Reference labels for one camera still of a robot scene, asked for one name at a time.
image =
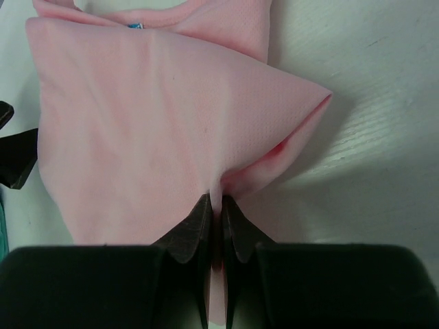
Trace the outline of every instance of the white table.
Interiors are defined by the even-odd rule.
[[[0,99],[16,109],[0,136],[38,125],[30,2],[0,9]],[[94,13],[180,2],[76,1]],[[294,166],[242,201],[247,216],[279,241],[407,246],[439,285],[438,31],[437,0],[274,0],[270,64],[335,96]],[[5,213],[11,249],[72,243],[37,167],[5,191]]]

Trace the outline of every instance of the black object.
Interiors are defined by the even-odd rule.
[[[211,217],[205,195],[157,245],[13,251],[0,266],[0,328],[181,328],[188,317],[207,328]]]
[[[207,328],[213,213],[203,195],[151,246],[28,247],[0,264],[2,328]],[[277,244],[224,197],[227,328],[435,328],[407,249]]]
[[[0,129],[14,115],[14,108],[0,101]],[[23,187],[37,159],[38,129],[0,138],[0,184]]]
[[[439,300],[408,249],[385,245],[276,244],[231,197],[223,200],[227,328],[252,304],[260,328],[432,328]]]

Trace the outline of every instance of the clothing label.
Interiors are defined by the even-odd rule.
[[[143,24],[137,23],[137,24],[129,24],[128,26],[130,29],[143,29]]]

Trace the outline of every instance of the folded cloth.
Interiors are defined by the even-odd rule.
[[[331,93],[266,64],[270,4],[34,0],[40,174],[76,243],[152,243],[202,194],[218,213],[290,166]]]

